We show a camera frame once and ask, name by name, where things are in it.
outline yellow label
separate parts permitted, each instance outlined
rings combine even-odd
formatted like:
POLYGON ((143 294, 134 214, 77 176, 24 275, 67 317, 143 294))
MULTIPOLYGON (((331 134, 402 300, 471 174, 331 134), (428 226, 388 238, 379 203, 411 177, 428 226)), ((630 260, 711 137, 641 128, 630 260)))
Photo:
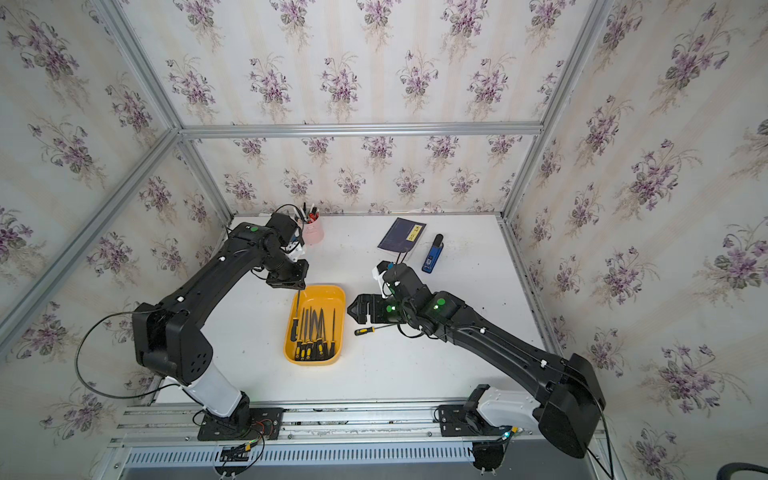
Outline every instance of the yellow label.
POLYGON ((411 229, 411 233, 408 234, 408 240, 409 242, 412 242, 413 240, 416 240, 416 237, 419 235, 419 232, 422 231, 421 225, 414 225, 411 229))

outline cable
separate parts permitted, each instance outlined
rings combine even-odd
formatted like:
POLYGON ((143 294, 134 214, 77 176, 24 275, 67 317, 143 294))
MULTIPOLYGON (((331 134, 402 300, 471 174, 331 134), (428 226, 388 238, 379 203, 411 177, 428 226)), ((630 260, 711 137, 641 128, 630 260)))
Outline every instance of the cable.
MULTIPOLYGON (((155 313, 155 312, 160 312, 161 310, 165 310, 165 308, 159 308, 159 309, 155 309, 155 310, 147 310, 147 311, 145 311, 145 312, 139 312, 139 313, 155 313)), ((171 386, 179 386, 179 385, 177 385, 177 384, 175 384, 175 383, 169 383, 168 385, 165 385, 165 386, 161 386, 161 387, 159 387, 159 388, 156 388, 156 389, 154 389, 154 390, 151 390, 150 392, 141 393, 140 395, 118 396, 118 395, 110 395, 109 393, 100 392, 100 391, 96 390, 95 388, 93 388, 91 385, 89 385, 89 384, 88 384, 88 382, 86 382, 85 380, 83 380, 83 376, 80 374, 80 365, 79 365, 79 363, 78 363, 78 360, 80 359, 80 350, 83 348, 83 344, 85 343, 85 340, 88 338, 88 336, 89 336, 89 335, 91 335, 91 332, 93 332, 93 331, 94 331, 94 329, 95 329, 97 326, 101 325, 101 322, 104 322, 106 319, 112 318, 113 316, 118 316, 118 315, 127 315, 127 314, 129 314, 129 313, 133 313, 133 312, 131 311, 131 312, 117 312, 117 313, 112 313, 112 314, 110 314, 110 315, 107 315, 107 316, 106 316, 106 317, 104 317, 103 319, 99 320, 98 322, 96 322, 96 323, 95 323, 95 324, 94 324, 94 325, 93 325, 93 326, 92 326, 92 327, 91 327, 91 328, 90 328, 90 329, 89 329, 89 330, 88 330, 88 331, 85 333, 85 336, 83 336, 83 340, 81 340, 81 341, 80 341, 80 345, 78 345, 78 349, 77 349, 77 351, 74 353, 74 373, 75 373, 75 375, 77 375, 77 376, 78 376, 78 380, 80 380, 80 383, 82 383, 82 384, 83 384, 83 386, 84 386, 86 389, 88 389, 88 390, 91 390, 93 393, 95 393, 95 394, 97 394, 97 395, 101 395, 101 396, 107 397, 108 399, 117 399, 117 400, 140 399, 141 397, 145 397, 145 396, 147 396, 147 395, 151 395, 151 394, 153 394, 153 393, 156 393, 156 392, 160 392, 162 389, 166 389, 166 388, 168 388, 168 387, 171 387, 171 386)))
POLYGON ((200 410, 197 410, 197 413, 195 413, 194 415, 192 415, 192 423, 193 423, 193 424, 195 424, 195 425, 197 425, 197 426, 199 426, 199 427, 203 426, 203 424, 202 424, 202 423, 197 423, 197 422, 195 422, 194 420, 195 420, 195 418, 196 418, 196 417, 197 417, 197 416, 200 414, 200 412, 205 412, 205 409, 200 409, 200 410))

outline blue device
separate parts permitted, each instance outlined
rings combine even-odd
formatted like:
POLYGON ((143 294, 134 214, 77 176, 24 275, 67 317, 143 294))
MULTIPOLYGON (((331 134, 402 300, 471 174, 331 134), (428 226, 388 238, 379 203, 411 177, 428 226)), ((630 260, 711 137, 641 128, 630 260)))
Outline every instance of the blue device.
POLYGON ((442 252, 442 235, 435 235, 435 241, 432 242, 432 248, 429 249, 429 255, 424 260, 422 265, 422 272, 432 273, 432 269, 435 268, 437 259, 440 258, 440 252, 442 252))

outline yellow tray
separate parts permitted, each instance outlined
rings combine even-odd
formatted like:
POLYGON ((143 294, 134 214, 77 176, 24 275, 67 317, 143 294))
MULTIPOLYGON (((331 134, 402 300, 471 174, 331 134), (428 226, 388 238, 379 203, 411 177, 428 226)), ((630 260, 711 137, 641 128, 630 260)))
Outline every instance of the yellow tray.
POLYGON ((298 292, 293 298, 288 315, 288 329, 286 330, 286 344, 283 353, 286 359, 291 363, 301 366, 323 366, 334 363, 341 354, 342 338, 344 334, 344 316, 346 314, 346 298, 344 290, 335 285, 310 285, 306 289, 298 292), (299 302, 299 326, 296 329, 298 340, 304 340, 304 328, 302 315, 305 310, 315 310, 319 316, 320 309, 323 309, 325 319, 325 330, 328 333, 326 342, 330 350, 332 341, 336 342, 335 355, 327 360, 296 360, 296 342, 290 339, 293 329, 293 320, 296 318, 296 302, 299 302), (336 311, 336 327, 333 327, 333 311, 336 311))

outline purple flower pattern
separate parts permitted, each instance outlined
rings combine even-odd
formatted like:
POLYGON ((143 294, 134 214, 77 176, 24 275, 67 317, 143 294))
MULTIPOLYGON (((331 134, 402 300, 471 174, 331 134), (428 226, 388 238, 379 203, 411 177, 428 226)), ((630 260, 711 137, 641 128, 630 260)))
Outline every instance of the purple flower pattern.
POLYGON ((502 92, 509 88, 508 76, 504 72, 504 65, 513 58, 503 55, 497 62, 490 58, 480 61, 481 70, 472 75, 472 80, 467 91, 475 94, 475 97, 467 103, 467 114, 472 114, 472 120, 483 121, 488 114, 493 112, 493 104, 502 101, 502 92))
POLYGON ((378 51, 383 45, 386 45, 389 33, 389 14, 392 13, 392 7, 395 2, 402 0, 357 0, 357 7, 361 12, 365 12, 363 20, 365 25, 362 27, 366 32, 366 41, 375 41, 378 51))
POLYGON ((210 217, 205 209, 205 197, 202 194, 187 196, 184 199, 187 208, 187 218, 204 227, 210 227, 210 217))
POLYGON ((98 159, 88 153, 85 138, 88 133, 83 127, 75 127, 66 121, 55 124, 53 120, 40 119, 40 124, 27 124, 32 137, 42 144, 43 161, 50 161, 57 167, 67 166, 75 174, 75 180, 91 188, 97 181, 106 189, 107 174, 98 159))
POLYGON ((589 346, 586 358, 600 370, 610 370, 616 378, 622 377, 625 362, 621 347, 624 342, 619 338, 618 330, 612 328, 604 332, 598 327, 592 339, 594 343, 589 346))
POLYGON ((450 63, 460 61, 467 50, 474 48, 470 40, 480 35, 480 21, 488 16, 488 0, 445 0, 447 7, 442 19, 451 22, 451 28, 442 36, 442 50, 448 51, 450 63))
POLYGON ((565 318, 562 315, 559 317, 553 316, 549 323, 554 333, 554 340, 558 343, 560 349, 568 349, 568 344, 574 342, 575 338, 573 331, 568 328, 565 318))
POLYGON ((426 149, 431 152, 427 157, 427 167, 432 169, 433 173, 445 170, 446 165, 451 164, 451 158, 456 155, 458 137, 452 135, 443 135, 437 137, 432 135, 427 141, 426 149))
MULTIPOLYGON (((139 306, 139 302, 126 301, 120 312, 130 312, 139 306)), ((112 333, 112 345, 126 343, 128 340, 134 341, 134 327, 131 323, 130 315, 112 317, 102 323, 104 329, 112 333)))
POLYGON ((681 468, 685 454, 675 452, 677 435, 667 430, 657 432, 646 424, 640 437, 635 443, 630 438, 628 446, 633 457, 628 463, 637 474, 658 480, 687 480, 681 468))
POLYGON ((286 34, 286 42, 296 42, 296 50, 309 45, 309 26, 306 24, 306 7, 315 0, 270 0, 270 5, 280 12, 280 29, 286 34))
POLYGON ((487 201, 485 201, 485 198, 475 198, 472 201, 472 205, 467 207, 468 212, 476 212, 476 213, 490 213, 497 211, 498 208, 494 204, 490 204, 487 201))
POLYGON ((645 210, 650 212, 657 206, 659 200, 666 198, 670 201, 672 190, 677 187, 683 162, 689 165, 693 165, 694 162, 702 163, 694 151, 685 150, 677 153, 674 151, 674 144, 664 139, 658 151, 643 152, 643 160, 632 165, 635 181, 624 184, 615 195, 620 200, 614 213, 621 212, 621 217, 624 219, 634 215, 638 220, 642 220, 641 207, 644 206, 645 210))
POLYGON ((666 364, 659 366, 649 362, 643 366, 643 371, 650 374, 640 386, 653 391, 649 400, 665 405, 670 414, 678 409, 682 413, 700 410, 709 418, 713 409, 720 406, 726 390, 733 391, 737 400, 743 396, 752 402, 742 379, 715 370, 712 364, 716 356, 709 346, 702 345, 692 353, 687 346, 675 343, 672 348, 661 347, 661 352, 666 364))
POLYGON ((453 200, 457 200, 461 204, 467 200, 472 187, 480 183, 480 177, 468 168, 459 167, 456 169, 455 175, 448 179, 448 183, 452 187, 453 200))
POLYGON ((616 55, 616 48, 622 40, 627 37, 631 31, 637 31, 643 16, 643 0, 623 0, 617 2, 611 7, 611 13, 605 22, 605 34, 602 41, 598 44, 598 52, 595 55, 595 62, 598 66, 595 72, 605 70, 613 63, 613 57, 616 55))
POLYGON ((138 258, 132 258, 133 253, 133 249, 125 243, 124 236, 109 232, 106 237, 99 239, 96 251, 85 259, 94 268, 96 276, 109 272, 115 283, 125 288, 126 282, 137 285, 138 258))
POLYGON ((186 98, 187 113, 200 119, 203 124, 212 124, 214 115, 218 111, 212 107, 216 103, 213 96, 214 88, 208 84, 195 65, 198 57, 184 56, 181 63, 175 60, 166 60, 165 64, 171 69, 168 81, 171 83, 171 91, 183 95, 186 98))
POLYGON ((312 163, 317 163, 318 167, 328 163, 328 145, 333 141, 333 137, 311 137, 302 138, 301 143, 307 146, 307 153, 312 159, 312 163))
POLYGON ((731 176, 748 176, 759 180, 760 173, 768 167, 768 118, 760 122, 755 133, 747 128, 744 131, 744 140, 747 143, 734 149, 730 156, 740 161, 746 160, 747 165, 733 172, 731 176))
POLYGON ((214 2, 219 4, 221 0, 173 0, 173 2, 176 8, 187 13, 190 30, 194 32, 197 41, 210 42, 210 50, 215 52, 221 46, 221 35, 219 28, 214 25, 214 2))
POLYGON ((537 90, 538 93, 544 94, 544 98, 542 98, 534 107, 533 113, 531 114, 534 118, 540 118, 546 111, 547 105, 549 105, 549 100, 554 94, 554 88, 558 84, 560 70, 563 68, 564 63, 564 60, 558 60, 558 63, 554 66, 554 70, 544 77, 541 87, 537 90))
POLYGON ((522 141, 522 135, 489 135, 488 145, 491 146, 491 151, 488 152, 488 162, 493 162, 494 167, 503 164, 512 145, 522 141))
POLYGON ((401 199, 405 199, 407 204, 413 202, 416 197, 416 191, 419 185, 423 185, 426 180, 422 172, 414 171, 412 168, 401 168, 400 175, 395 179, 395 185, 399 188, 401 199))
POLYGON ((18 276, 35 278, 45 268, 45 257, 40 251, 45 242, 29 243, 35 232, 18 223, 19 210, 0 207, 0 277, 8 285, 16 283, 18 276))
POLYGON ((552 295, 555 298, 562 298, 567 292, 573 291, 574 295, 581 291, 579 285, 584 283, 581 275, 578 274, 581 264, 576 260, 575 255, 560 259, 560 266, 554 275, 552 286, 554 291, 552 295))
POLYGON ((528 7, 533 12, 531 25, 525 27, 528 37, 525 43, 534 43, 533 50, 543 48, 554 33, 554 23, 568 5, 575 5, 576 0, 531 0, 528 7))
POLYGON ((571 228, 566 232, 570 237, 578 237, 581 234, 581 228, 584 225, 597 225, 600 217, 598 213, 603 210, 603 206, 598 203, 600 194, 594 187, 594 182, 587 185, 587 188, 576 192, 574 199, 574 208, 568 214, 566 225, 571 228))
POLYGON ((69 41, 61 37, 53 25, 41 22, 37 15, 24 8, 0 5, 0 19, 9 23, 8 41, 11 48, 20 50, 18 55, 24 68, 40 67, 45 71, 48 88, 61 104, 66 105, 69 99, 83 110, 83 104, 89 102, 85 90, 88 80, 74 73, 80 65, 69 53, 69 41))
POLYGON ((224 174, 224 191, 235 196, 235 203, 246 211, 254 210, 256 204, 256 190, 248 181, 247 172, 224 174))
POLYGON ((713 3, 688 33, 675 37, 677 43, 671 55, 674 65, 664 76, 659 76, 659 88, 650 98, 659 98, 660 103, 651 114, 667 113, 670 108, 678 107, 678 98, 687 96, 684 89, 692 80, 699 78, 710 66, 719 70, 730 56, 725 47, 730 43, 731 35, 739 29, 726 29, 726 23, 733 15, 728 13, 728 7, 720 12, 716 6, 717 3, 713 3))
POLYGON ((384 200, 383 202, 373 202, 371 204, 371 207, 368 209, 369 214, 390 214, 392 213, 392 210, 390 207, 392 206, 392 202, 389 200, 384 200))
POLYGON ((541 259, 528 265, 528 275, 526 277, 538 291, 541 292, 544 289, 544 266, 541 265, 541 259))
POLYGON ((154 242, 150 249, 152 256, 157 259, 158 270, 168 270, 182 279, 187 277, 187 264, 179 253, 179 240, 167 238, 164 242, 154 242))
POLYGON ((66 400, 56 402, 48 409, 48 417, 39 424, 43 429, 53 430, 54 445, 57 445, 59 440, 71 439, 78 432, 86 436, 93 432, 101 433, 101 423, 114 421, 116 410, 114 405, 104 404, 95 394, 79 386, 79 383, 75 383, 66 400))
POLYGON ((240 148, 240 153, 243 155, 243 158, 245 158, 249 164, 256 165, 256 168, 261 168, 266 162, 266 158, 261 154, 261 144, 265 142, 266 138, 258 137, 232 140, 232 143, 240 148))
POLYGON ((45 358, 46 363, 54 360, 67 362, 66 350, 80 342, 80 331, 73 332, 61 325, 56 313, 60 307, 56 302, 48 302, 40 319, 27 327, 11 349, 17 359, 28 359, 37 353, 45 358))
POLYGON ((392 148, 395 147, 394 137, 363 137, 362 149, 368 151, 366 166, 375 174, 389 165, 387 158, 392 158, 392 148))
POLYGON ((435 68, 436 61, 435 58, 425 58, 419 50, 416 51, 415 56, 408 50, 406 66, 397 71, 400 82, 406 86, 406 94, 402 97, 406 100, 406 107, 414 105, 413 113, 424 108, 428 102, 429 82, 437 80, 438 75, 438 70, 435 68))
POLYGON ((554 225, 550 222, 551 212, 547 207, 536 214, 533 230, 531 231, 531 248, 536 249, 543 240, 552 238, 554 225))
POLYGON ((424 202, 424 207, 422 207, 421 213, 441 214, 444 212, 442 204, 443 204, 443 200, 434 200, 434 201, 424 202))
POLYGON ((320 75, 323 79, 320 90, 331 94, 328 100, 328 114, 334 114, 339 123, 349 121, 351 113, 356 111, 352 103, 357 102, 357 89, 360 83, 350 66, 350 62, 355 61, 356 58, 357 55, 345 53, 336 63, 336 59, 328 57, 325 59, 325 64, 330 71, 323 70, 320 75))
POLYGON ((594 165, 594 154, 602 155, 605 148, 614 143, 621 115, 629 111, 634 111, 629 100, 616 104, 616 97, 608 95, 605 105, 598 107, 587 121, 589 134, 579 142, 575 164, 579 167, 594 165))
POLYGON ((115 85, 108 85, 104 90, 112 98, 112 113, 118 118, 121 127, 130 125, 134 139, 149 148, 157 140, 157 129, 150 126, 152 115, 147 110, 147 102, 126 84, 125 72, 118 77, 115 85))
POLYGON ((538 166, 538 172, 536 172, 538 178, 536 188, 543 188, 549 181, 549 177, 560 171, 562 164, 563 156, 560 153, 560 144, 558 139, 554 138, 544 153, 541 154, 541 164, 538 166))
POLYGON ((596 296, 601 305, 610 308, 613 308, 614 300, 619 305, 624 305, 630 298, 636 302, 646 276, 659 278, 656 265, 641 262, 640 252, 635 247, 630 247, 626 253, 615 252, 611 258, 605 259, 605 264, 608 272, 594 278, 597 286, 592 296, 596 296))
POLYGON ((709 300, 713 305, 722 300, 730 306, 732 293, 742 300, 742 292, 748 286, 760 287, 768 282, 768 217, 764 217, 755 227, 746 225, 727 225, 731 230, 723 238, 724 255, 718 255, 711 263, 704 259, 704 270, 694 276, 703 277, 709 288, 698 295, 709 300))
POLYGON ((156 175, 147 179, 147 189, 139 192, 139 201, 144 203, 147 212, 155 210, 162 224, 168 222, 173 225, 176 223, 177 215, 176 203, 170 201, 172 196, 165 180, 156 175))
POLYGON ((210 261, 215 251, 212 245, 203 245, 203 249, 195 252, 194 257, 197 259, 197 263, 203 266, 210 261))
POLYGON ((306 201, 306 192, 312 184, 308 174, 300 174, 295 168, 283 170, 283 186, 290 191, 294 200, 306 201))
POLYGON ((290 85, 277 67, 282 59, 274 54, 267 55, 264 61, 250 59, 250 65, 254 68, 250 72, 250 90, 261 95, 261 111, 268 114, 275 124, 285 122, 286 113, 290 111, 286 107, 290 103, 290 85))
POLYGON ((341 189, 344 198, 351 200, 353 204, 356 204, 359 199, 360 188, 366 184, 363 175, 356 173, 351 168, 340 168, 339 176, 334 181, 336 186, 341 189))

